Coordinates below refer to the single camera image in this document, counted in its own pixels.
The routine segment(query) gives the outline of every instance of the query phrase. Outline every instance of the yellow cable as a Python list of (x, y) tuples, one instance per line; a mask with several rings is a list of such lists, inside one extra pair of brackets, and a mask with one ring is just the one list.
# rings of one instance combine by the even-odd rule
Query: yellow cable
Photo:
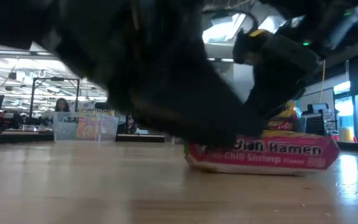
[(321, 97), (323, 96), (323, 88), (324, 88), (324, 80), (326, 78), (326, 61), (323, 62), (323, 80), (321, 81), (321, 91), (320, 91), (320, 103), (321, 103)]

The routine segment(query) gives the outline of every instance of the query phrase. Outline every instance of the wooden table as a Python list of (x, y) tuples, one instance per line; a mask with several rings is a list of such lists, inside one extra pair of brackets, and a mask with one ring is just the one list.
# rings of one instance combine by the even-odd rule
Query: wooden table
[(358, 224), (358, 154), (280, 177), (189, 170), (171, 144), (0, 145), (0, 223)]

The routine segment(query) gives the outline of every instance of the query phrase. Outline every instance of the wooden tabletop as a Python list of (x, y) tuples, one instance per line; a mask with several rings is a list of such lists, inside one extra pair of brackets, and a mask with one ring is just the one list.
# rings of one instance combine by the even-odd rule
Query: wooden tabletop
[(358, 224), (358, 154), (282, 177), (189, 170), (170, 144), (0, 145), (0, 223)]

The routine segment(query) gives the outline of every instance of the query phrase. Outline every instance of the woman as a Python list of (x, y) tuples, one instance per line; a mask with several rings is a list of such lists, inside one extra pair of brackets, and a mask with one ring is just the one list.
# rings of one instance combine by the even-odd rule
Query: woman
[(56, 101), (55, 112), (70, 112), (66, 99), (60, 98)]

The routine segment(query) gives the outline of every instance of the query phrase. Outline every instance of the person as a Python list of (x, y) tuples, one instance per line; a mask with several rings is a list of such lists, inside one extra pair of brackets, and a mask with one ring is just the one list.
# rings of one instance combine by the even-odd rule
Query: person
[(59, 98), (56, 101), (55, 112), (70, 112), (70, 107), (66, 99)]

